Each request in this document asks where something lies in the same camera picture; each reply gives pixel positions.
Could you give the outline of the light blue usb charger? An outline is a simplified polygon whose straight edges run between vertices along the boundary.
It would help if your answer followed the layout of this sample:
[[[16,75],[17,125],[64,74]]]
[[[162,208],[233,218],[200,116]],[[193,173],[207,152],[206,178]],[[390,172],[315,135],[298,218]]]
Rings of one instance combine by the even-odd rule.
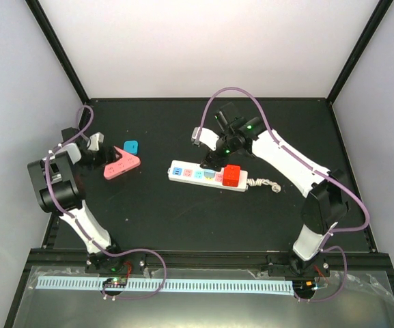
[[[203,171],[203,176],[206,180],[214,180],[216,177],[216,171],[211,169],[205,169]]]

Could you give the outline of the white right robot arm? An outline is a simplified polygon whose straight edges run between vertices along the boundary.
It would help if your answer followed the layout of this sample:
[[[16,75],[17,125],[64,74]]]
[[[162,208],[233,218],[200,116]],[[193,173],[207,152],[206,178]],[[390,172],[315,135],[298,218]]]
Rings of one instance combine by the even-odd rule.
[[[191,137],[195,145],[208,148],[202,168],[219,171],[227,167],[235,153],[259,158],[282,173],[305,198],[300,212],[302,228],[288,257],[290,271],[295,276],[305,275],[313,268],[313,260],[330,231],[349,211],[347,196],[321,174],[329,174],[337,182],[345,174],[340,170],[331,172],[308,159],[267,128],[262,116],[248,120],[229,103],[214,118],[219,131],[198,126]]]

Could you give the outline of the white power strip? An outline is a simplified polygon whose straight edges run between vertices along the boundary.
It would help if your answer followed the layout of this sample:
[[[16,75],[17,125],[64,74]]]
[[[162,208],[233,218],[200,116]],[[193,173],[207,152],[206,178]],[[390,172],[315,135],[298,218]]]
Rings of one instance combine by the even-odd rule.
[[[238,165],[227,165],[218,172],[203,169],[197,163],[174,160],[167,173],[168,178],[175,182],[239,192],[248,189],[248,172]]]

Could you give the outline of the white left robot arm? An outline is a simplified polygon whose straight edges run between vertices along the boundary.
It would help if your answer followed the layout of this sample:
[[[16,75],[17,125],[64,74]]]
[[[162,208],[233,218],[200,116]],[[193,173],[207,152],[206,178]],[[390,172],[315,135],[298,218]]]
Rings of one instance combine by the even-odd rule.
[[[85,244],[88,265],[118,273],[125,267],[125,257],[88,208],[79,169],[103,168],[122,159],[122,155],[104,145],[102,133],[85,138],[76,129],[67,128],[61,134],[68,140],[44,158],[27,165],[38,204],[44,212],[57,216],[76,232]]]

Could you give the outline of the red cube socket adapter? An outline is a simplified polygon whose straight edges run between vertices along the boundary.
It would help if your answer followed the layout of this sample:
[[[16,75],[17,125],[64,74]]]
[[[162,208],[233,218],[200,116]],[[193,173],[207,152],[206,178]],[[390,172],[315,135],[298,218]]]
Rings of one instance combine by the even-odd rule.
[[[238,165],[227,165],[223,170],[222,185],[237,187],[240,181],[241,168]]]

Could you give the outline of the blue square plug adapter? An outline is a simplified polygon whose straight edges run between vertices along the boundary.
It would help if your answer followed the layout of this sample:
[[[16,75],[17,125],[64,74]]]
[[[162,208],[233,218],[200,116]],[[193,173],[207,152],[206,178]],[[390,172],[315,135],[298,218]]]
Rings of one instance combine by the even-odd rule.
[[[137,140],[126,140],[123,144],[123,150],[129,154],[137,155],[139,151],[139,143]]]

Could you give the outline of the pink triangular socket adapter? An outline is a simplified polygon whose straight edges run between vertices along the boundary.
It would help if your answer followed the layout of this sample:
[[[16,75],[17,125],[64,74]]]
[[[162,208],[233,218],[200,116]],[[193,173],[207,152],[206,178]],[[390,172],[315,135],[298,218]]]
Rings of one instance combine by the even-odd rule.
[[[112,180],[132,169],[137,168],[140,164],[141,160],[139,157],[126,152],[121,160],[108,164],[104,167],[103,176],[106,180]]]

